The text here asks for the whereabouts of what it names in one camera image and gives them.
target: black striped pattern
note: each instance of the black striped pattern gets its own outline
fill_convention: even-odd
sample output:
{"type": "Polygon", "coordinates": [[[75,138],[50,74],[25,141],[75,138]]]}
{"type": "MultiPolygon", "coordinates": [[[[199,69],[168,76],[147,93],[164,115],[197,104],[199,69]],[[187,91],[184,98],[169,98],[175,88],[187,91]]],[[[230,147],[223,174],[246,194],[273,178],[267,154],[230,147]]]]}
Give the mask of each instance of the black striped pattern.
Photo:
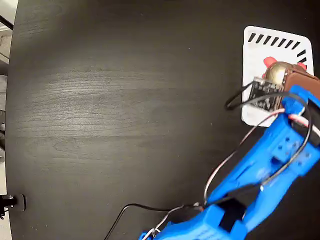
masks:
{"type": "MultiPolygon", "coordinates": [[[[248,42],[251,43],[256,36],[257,36],[256,33],[254,33],[254,32],[251,33],[251,35],[250,35],[250,37],[249,37],[249,39],[248,39],[248,42]]],[[[259,34],[259,35],[257,36],[256,40],[255,40],[255,43],[256,43],[256,44],[260,43],[261,39],[262,39],[264,36],[265,36],[265,35],[263,35],[263,34],[259,34]]],[[[286,40],[287,40],[286,38],[279,38],[279,37],[277,37],[277,36],[269,36],[269,35],[268,35],[268,36],[266,37],[266,39],[264,40],[263,45],[270,44],[271,46],[273,46],[273,45],[275,45],[275,44],[277,43],[278,48],[283,47],[283,48],[287,49],[287,48],[290,47],[290,48],[293,50],[293,49],[295,49],[295,48],[300,44],[299,41],[289,40],[289,42],[284,45],[284,43],[285,43],[286,40]]]]}
{"type": "Polygon", "coordinates": [[[304,56],[305,54],[306,54],[306,50],[303,50],[296,55],[297,58],[299,57],[302,58],[300,61],[298,61],[298,63],[304,63],[307,61],[307,58],[304,56]]]}

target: wood grain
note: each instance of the wood grain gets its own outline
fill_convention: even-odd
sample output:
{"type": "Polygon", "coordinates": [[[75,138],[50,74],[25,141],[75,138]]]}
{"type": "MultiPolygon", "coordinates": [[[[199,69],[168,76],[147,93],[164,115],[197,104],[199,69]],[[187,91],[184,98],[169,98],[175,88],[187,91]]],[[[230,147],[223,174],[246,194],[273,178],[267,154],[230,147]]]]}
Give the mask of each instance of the wood grain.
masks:
{"type": "MultiPolygon", "coordinates": [[[[319,73],[313,6],[276,4],[20,1],[6,174],[8,192],[24,193],[27,210],[10,212],[12,238],[101,240],[127,203],[200,201],[208,174],[249,129],[239,111],[223,109],[241,86],[244,28],[308,37],[319,73]]],[[[317,239],[318,168],[247,239],[317,239]]],[[[137,239],[161,216],[130,210],[111,239],[137,239]]]]}

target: black electronic module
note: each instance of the black electronic module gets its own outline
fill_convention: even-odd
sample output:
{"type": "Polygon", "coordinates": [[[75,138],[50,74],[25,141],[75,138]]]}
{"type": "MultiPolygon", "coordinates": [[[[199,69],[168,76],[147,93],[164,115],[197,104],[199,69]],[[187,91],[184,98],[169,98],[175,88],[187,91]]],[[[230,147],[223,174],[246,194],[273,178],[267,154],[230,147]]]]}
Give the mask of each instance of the black electronic module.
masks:
{"type": "MultiPolygon", "coordinates": [[[[249,99],[254,99],[260,96],[264,96],[266,94],[274,94],[283,92],[284,87],[282,85],[278,85],[272,82],[269,82],[265,79],[261,79],[255,77],[252,82],[252,88],[250,92],[249,99]]],[[[251,105],[263,109],[268,112],[273,112],[277,110],[281,103],[281,97],[270,97],[264,100],[256,101],[251,103],[251,105]]]]}

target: gray floor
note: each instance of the gray floor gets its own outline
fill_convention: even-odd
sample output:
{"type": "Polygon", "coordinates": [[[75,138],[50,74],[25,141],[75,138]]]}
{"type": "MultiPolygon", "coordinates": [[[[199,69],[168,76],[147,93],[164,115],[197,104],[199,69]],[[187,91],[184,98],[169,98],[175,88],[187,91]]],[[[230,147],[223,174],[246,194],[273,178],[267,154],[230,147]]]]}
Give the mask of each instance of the gray floor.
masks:
{"type": "MultiPolygon", "coordinates": [[[[6,88],[7,88],[7,77],[0,75],[0,110],[6,109],[6,88]]],[[[7,193],[6,186],[6,168],[5,168],[5,152],[0,150],[0,195],[7,193]]],[[[4,217],[4,220],[0,219],[0,240],[11,240],[11,230],[9,222],[9,214],[4,217]]]]}

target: white wire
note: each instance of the white wire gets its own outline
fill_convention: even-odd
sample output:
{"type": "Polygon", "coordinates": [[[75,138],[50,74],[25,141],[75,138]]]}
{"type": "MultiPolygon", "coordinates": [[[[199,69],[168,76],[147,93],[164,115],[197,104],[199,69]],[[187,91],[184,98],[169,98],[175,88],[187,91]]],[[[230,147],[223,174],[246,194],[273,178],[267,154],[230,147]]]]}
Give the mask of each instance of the white wire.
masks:
{"type": "Polygon", "coordinates": [[[151,228],[147,234],[142,238],[142,240],[147,240],[147,238],[150,236],[151,233],[154,232],[154,230],[158,231],[158,233],[160,233],[159,229],[154,229],[154,228],[151,228]]]}
{"type": "Polygon", "coordinates": [[[174,212],[174,211],[177,211],[179,209],[183,209],[185,206],[184,205],[181,205],[181,206],[177,206],[173,209],[171,209],[170,211],[168,211],[168,213],[163,217],[163,219],[161,220],[161,222],[159,222],[157,224],[157,226],[153,229],[152,231],[152,236],[155,238],[156,237],[156,234],[155,234],[155,231],[158,231],[160,233],[160,230],[159,230],[159,227],[164,224],[164,222],[167,220],[167,218],[169,217],[169,215],[174,212]]]}
{"type": "MultiPolygon", "coordinates": [[[[241,142],[239,143],[239,146],[241,144],[244,143],[244,141],[249,137],[249,135],[262,123],[264,123],[266,120],[268,120],[269,118],[271,118],[274,115],[280,114],[280,113],[284,113],[285,109],[284,108],[280,108],[278,110],[275,110],[273,112],[270,113],[270,115],[268,115],[265,119],[263,119],[261,122],[259,122],[256,126],[254,126],[253,128],[251,128],[251,130],[243,137],[243,139],[241,140],[241,142]]],[[[236,151],[232,152],[226,159],[224,159],[219,165],[218,167],[216,167],[216,169],[211,173],[210,177],[208,178],[205,187],[204,187],[204,193],[203,193],[203,199],[204,199],[204,205],[207,204],[207,195],[208,195],[208,188],[212,182],[212,180],[214,179],[214,177],[217,175],[218,171],[223,167],[223,165],[226,164],[226,162],[228,162],[228,160],[230,158],[232,158],[232,156],[236,153],[236,151]]]]}
{"type": "Polygon", "coordinates": [[[302,110],[301,110],[301,112],[298,113],[298,115],[301,116],[301,115],[305,112],[305,110],[306,110],[306,108],[303,107],[302,110]]]}
{"type": "MultiPolygon", "coordinates": [[[[309,121],[303,116],[297,115],[297,114],[290,114],[288,116],[289,119],[294,120],[295,122],[298,122],[300,124],[303,124],[305,127],[308,127],[309,121]]],[[[320,138],[320,130],[317,128],[315,125],[312,126],[312,130],[314,131],[315,134],[318,135],[320,138]]]]}

